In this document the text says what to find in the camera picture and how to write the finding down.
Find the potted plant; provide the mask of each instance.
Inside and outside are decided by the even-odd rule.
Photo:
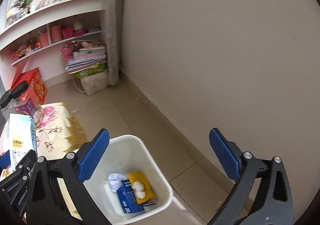
[[[30,4],[33,0],[23,0],[21,8],[24,9],[26,8],[28,11],[27,13],[30,13]]]

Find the pink container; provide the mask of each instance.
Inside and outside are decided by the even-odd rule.
[[[85,31],[82,29],[82,30],[79,30],[79,31],[75,31],[74,33],[73,33],[73,35],[74,36],[80,36],[80,35],[83,35],[83,34],[85,34]]]
[[[62,40],[61,25],[51,27],[51,42],[59,42]]]
[[[61,30],[63,39],[73,37],[73,27]]]
[[[48,33],[45,32],[44,34],[39,35],[39,41],[41,43],[41,47],[48,46],[49,45]]]

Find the cotton ball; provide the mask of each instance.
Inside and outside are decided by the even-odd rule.
[[[135,191],[134,195],[137,199],[143,199],[146,196],[146,193],[144,191]]]
[[[131,187],[132,187],[132,189],[134,189],[136,191],[143,191],[144,190],[143,184],[140,183],[139,181],[135,181]]]

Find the white plastic bin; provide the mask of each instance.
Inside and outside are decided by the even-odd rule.
[[[111,191],[108,183],[110,173],[128,174],[141,171],[148,179],[157,196],[157,204],[147,212],[126,214],[123,212],[117,193]],[[124,135],[110,140],[90,180],[84,185],[113,225],[125,225],[152,216],[166,209],[173,197],[173,191],[153,160],[144,143],[136,136]]]

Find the cardboard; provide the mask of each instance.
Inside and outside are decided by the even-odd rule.
[[[29,150],[34,150],[37,153],[36,129],[32,117],[20,114],[10,114],[10,170],[16,170],[17,164],[29,152]]]
[[[15,83],[12,85],[11,89],[15,88],[19,83],[27,81],[29,86],[34,88],[35,94],[39,99],[39,103],[42,105],[47,95],[47,89],[44,86],[39,67],[31,71],[22,73]]]

